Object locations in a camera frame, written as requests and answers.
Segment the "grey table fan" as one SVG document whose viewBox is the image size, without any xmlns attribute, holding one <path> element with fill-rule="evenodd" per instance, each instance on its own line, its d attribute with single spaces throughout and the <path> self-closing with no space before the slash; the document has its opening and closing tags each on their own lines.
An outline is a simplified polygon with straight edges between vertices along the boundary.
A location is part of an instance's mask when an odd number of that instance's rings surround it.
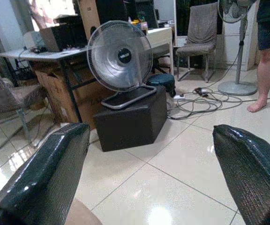
<svg viewBox="0 0 270 225">
<path fill-rule="evenodd" d="M 156 93 L 146 85 L 153 65 L 150 42 L 143 31 L 126 21 L 100 25 L 88 41 L 87 62 L 95 79 L 114 95 L 102 105 L 120 110 Z"/>
</svg>

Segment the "white power strip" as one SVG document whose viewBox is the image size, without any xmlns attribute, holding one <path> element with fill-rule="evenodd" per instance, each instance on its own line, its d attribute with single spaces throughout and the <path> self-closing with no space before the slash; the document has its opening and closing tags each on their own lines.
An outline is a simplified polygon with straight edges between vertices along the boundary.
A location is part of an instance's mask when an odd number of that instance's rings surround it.
<svg viewBox="0 0 270 225">
<path fill-rule="evenodd" d="M 194 95 L 193 94 L 179 94 L 179 95 L 175 95 L 173 97 L 173 101 L 177 102 L 177 101 L 185 101 L 185 100 L 190 100 L 193 99 Z"/>
</svg>

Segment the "grey folding table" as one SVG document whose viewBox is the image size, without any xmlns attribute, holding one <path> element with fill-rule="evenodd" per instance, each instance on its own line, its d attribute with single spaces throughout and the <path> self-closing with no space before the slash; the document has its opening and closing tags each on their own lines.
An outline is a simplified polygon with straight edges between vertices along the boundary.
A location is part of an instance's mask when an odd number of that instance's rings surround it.
<svg viewBox="0 0 270 225">
<path fill-rule="evenodd" d="M 42 53 L 34 53 L 31 50 L 20 49 L 20 50 L 12 50 L 9 52 L 2 52 L 0 53 L 0 57 L 3 57 L 5 59 L 13 58 L 13 59 L 19 59 L 19 60 L 26 60 L 26 61 L 57 63 L 64 75 L 66 88 L 69 92 L 70 100 L 72 101 L 78 121 L 82 123 L 83 120 L 81 118 L 73 91 L 80 87 L 87 86 L 95 82 L 96 79 L 91 78 L 83 82 L 79 77 L 77 77 L 76 72 L 73 70 L 73 67 L 71 66 L 70 60 L 77 56 L 85 55 L 87 53 L 87 50 L 88 50 L 87 46 L 83 48 L 70 49 L 70 50 L 66 50 L 62 52 L 42 52 Z M 69 76 L 68 76 L 69 70 L 76 76 L 76 79 L 78 81 L 77 85 L 71 84 Z"/>
</svg>

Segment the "person in dark shorts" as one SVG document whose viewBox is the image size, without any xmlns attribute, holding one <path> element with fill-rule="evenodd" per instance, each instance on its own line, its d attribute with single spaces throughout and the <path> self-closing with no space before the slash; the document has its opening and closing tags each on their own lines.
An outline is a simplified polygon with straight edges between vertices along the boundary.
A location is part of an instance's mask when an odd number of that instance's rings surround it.
<svg viewBox="0 0 270 225">
<path fill-rule="evenodd" d="M 258 112 L 266 106 L 270 91 L 270 0 L 259 0 L 257 24 L 260 51 L 257 67 L 259 96 L 257 101 L 247 108 L 251 113 Z"/>
</svg>

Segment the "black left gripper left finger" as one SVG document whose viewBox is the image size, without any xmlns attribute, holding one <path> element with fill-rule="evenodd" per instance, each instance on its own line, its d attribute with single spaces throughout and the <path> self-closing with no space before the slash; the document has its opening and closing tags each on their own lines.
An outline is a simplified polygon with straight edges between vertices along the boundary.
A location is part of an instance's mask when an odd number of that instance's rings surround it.
<svg viewBox="0 0 270 225">
<path fill-rule="evenodd" d="M 90 142 L 90 126 L 52 133 L 0 190 L 0 225 L 64 225 Z"/>
</svg>

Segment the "black box on table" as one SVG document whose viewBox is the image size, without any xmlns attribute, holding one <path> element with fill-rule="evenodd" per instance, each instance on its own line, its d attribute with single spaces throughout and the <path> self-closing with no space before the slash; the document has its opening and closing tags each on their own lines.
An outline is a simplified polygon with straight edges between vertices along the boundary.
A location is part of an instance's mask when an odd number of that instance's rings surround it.
<svg viewBox="0 0 270 225">
<path fill-rule="evenodd" d="M 81 23 L 44 28 L 39 32 L 49 52 L 61 52 L 70 47 L 87 45 L 85 30 Z"/>
</svg>

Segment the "white desk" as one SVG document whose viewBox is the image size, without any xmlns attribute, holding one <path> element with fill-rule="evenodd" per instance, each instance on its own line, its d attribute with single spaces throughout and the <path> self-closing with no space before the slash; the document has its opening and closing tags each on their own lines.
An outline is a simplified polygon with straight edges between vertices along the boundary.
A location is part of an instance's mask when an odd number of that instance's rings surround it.
<svg viewBox="0 0 270 225">
<path fill-rule="evenodd" d="M 153 52 L 153 67 L 156 69 L 158 67 L 158 60 L 169 53 L 169 69 L 170 73 L 174 75 L 174 55 L 173 55 L 173 30 L 171 27 L 167 28 L 156 28 L 152 30 L 148 30 L 146 35 L 148 41 L 150 42 L 151 49 Z"/>
</svg>

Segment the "grey standing pedestal fan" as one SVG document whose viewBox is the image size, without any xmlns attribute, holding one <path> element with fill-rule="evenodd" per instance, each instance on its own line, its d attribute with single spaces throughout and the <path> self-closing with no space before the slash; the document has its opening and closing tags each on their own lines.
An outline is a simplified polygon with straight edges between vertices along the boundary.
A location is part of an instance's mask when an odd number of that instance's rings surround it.
<svg viewBox="0 0 270 225">
<path fill-rule="evenodd" d="M 227 81 L 219 84 L 218 91 L 222 94 L 250 96 L 257 92 L 256 85 L 250 82 L 240 81 L 244 39 L 248 25 L 248 11 L 255 2 L 256 0 L 218 0 L 217 10 L 222 21 L 225 23 L 240 22 L 239 49 L 236 56 L 236 77 L 234 81 Z"/>
</svg>

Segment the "tall brown cardboard box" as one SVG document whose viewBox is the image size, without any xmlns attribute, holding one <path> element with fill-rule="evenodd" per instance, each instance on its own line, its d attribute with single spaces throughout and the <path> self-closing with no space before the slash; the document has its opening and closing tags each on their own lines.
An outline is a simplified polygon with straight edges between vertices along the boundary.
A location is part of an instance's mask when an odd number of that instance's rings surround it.
<svg viewBox="0 0 270 225">
<path fill-rule="evenodd" d="M 100 26 L 96 0 L 77 0 L 85 35 L 89 41 L 92 33 Z"/>
</svg>

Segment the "black cube ottoman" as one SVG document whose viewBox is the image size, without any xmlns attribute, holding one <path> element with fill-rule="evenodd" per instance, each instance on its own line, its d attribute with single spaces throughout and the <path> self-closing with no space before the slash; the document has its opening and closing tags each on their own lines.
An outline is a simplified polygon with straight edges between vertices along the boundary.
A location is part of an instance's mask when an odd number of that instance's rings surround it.
<svg viewBox="0 0 270 225">
<path fill-rule="evenodd" d="M 165 87 L 156 89 L 156 93 L 125 109 L 102 107 L 94 115 L 103 152 L 154 143 L 167 119 Z"/>
</svg>

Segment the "dark teal round bin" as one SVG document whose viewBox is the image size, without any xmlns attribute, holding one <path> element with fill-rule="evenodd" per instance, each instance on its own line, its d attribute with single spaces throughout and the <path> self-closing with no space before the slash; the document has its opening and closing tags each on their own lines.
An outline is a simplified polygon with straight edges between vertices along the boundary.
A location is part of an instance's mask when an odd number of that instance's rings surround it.
<svg viewBox="0 0 270 225">
<path fill-rule="evenodd" d="M 170 97 L 175 97 L 175 79 L 172 74 L 162 73 L 152 75 L 146 82 L 149 86 L 164 86 L 167 93 Z"/>
</svg>

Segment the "brown fabric cantilever chair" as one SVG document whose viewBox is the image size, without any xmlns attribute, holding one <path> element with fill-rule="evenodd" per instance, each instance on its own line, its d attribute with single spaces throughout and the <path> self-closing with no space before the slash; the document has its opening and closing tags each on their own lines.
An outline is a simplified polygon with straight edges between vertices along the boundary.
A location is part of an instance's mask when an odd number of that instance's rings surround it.
<svg viewBox="0 0 270 225">
<path fill-rule="evenodd" d="M 31 142 L 30 133 L 24 116 L 24 110 L 47 96 L 45 88 L 39 84 L 12 87 L 0 76 L 0 114 L 15 111 L 21 120 L 25 138 Z"/>
<path fill-rule="evenodd" d="M 210 55 L 216 54 L 217 21 L 217 2 L 190 8 L 187 43 L 176 50 L 178 81 L 191 73 L 190 58 L 194 56 L 205 57 L 205 70 L 202 74 L 205 82 L 209 82 L 214 75 L 215 69 L 210 69 Z M 187 58 L 187 72 L 184 75 L 180 75 L 180 59 L 182 57 Z"/>
</svg>

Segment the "large brown cardboard box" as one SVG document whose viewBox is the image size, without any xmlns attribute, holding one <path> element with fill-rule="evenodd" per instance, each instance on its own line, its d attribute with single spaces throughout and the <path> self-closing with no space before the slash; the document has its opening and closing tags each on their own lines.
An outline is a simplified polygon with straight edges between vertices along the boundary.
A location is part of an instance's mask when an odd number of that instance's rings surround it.
<svg viewBox="0 0 270 225">
<path fill-rule="evenodd" d="M 46 88 L 56 118 L 62 122 L 79 121 L 71 100 L 65 77 L 60 68 L 37 68 L 35 74 L 39 83 Z M 93 116 L 101 108 L 101 101 L 114 94 L 98 81 L 86 84 L 73 90 L 82 122 L 95 129 Z"/>
</svg>

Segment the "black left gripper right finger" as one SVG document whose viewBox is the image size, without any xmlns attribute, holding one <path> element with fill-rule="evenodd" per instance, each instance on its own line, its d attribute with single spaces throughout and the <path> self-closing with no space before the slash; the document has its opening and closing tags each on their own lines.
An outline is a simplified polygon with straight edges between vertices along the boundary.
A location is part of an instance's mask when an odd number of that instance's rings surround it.
<svg viewBox="0 0 270 225">
<path fill-rule="evenodd" d="M 270 225 L 270 144 L 226 124 L 214 126 L 214 150 L 246 225 Z"/>
</svg>

